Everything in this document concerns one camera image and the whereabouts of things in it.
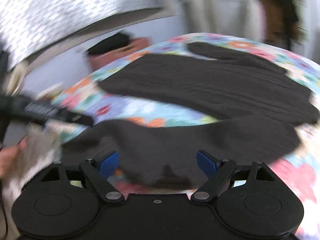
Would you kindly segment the person's left hand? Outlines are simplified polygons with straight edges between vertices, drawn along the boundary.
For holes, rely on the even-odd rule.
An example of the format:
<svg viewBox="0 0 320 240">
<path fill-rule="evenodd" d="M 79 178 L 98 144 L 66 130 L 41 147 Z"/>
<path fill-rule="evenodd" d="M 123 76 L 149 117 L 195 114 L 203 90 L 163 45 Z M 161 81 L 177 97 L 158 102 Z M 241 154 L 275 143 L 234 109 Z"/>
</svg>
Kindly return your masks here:
<svg viewBox="0 0 320 240">
<path fill-rule="evenodd" d="M 13 170 L 17 158 L 27 146 L 27 138 L 24 137 L 17 145 L 1 149 L 0 176 L 7 177 Z"/>
</svg>

